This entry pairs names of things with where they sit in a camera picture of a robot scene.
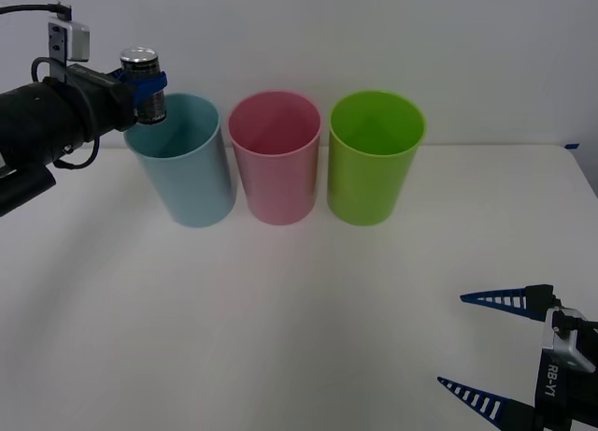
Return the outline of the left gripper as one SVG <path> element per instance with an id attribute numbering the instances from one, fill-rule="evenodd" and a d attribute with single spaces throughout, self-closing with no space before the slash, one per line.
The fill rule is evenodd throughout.
<path id="1" fill-rule="evenodd" d="M 135 80 L 123 68 L 117 68 L 111 77 L 74 64 L 67 68 L 66 84 L 72 88 L 85 125 L 90 127 L 90 137 L 99 137 L 134 126 L 135 105 L 161 92 L 167 85 L 167 76 L 162 71 L 149 79 Z"/>

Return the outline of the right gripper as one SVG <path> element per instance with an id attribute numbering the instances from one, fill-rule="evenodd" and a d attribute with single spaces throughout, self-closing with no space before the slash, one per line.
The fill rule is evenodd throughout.
<path id="1" fill-rule="evenodd" d="M 549 284 L 461 295 L 463 303 L 496 309 L 543 323 L 547 312 L 561 306 Z M 438 382 L 468 408 L 502 431 L 570 430 L 572 422 L 597 427 L 597 370 L 592 373 L 560 366 L 542 353 L 534 408 L 438 377 Z"/>

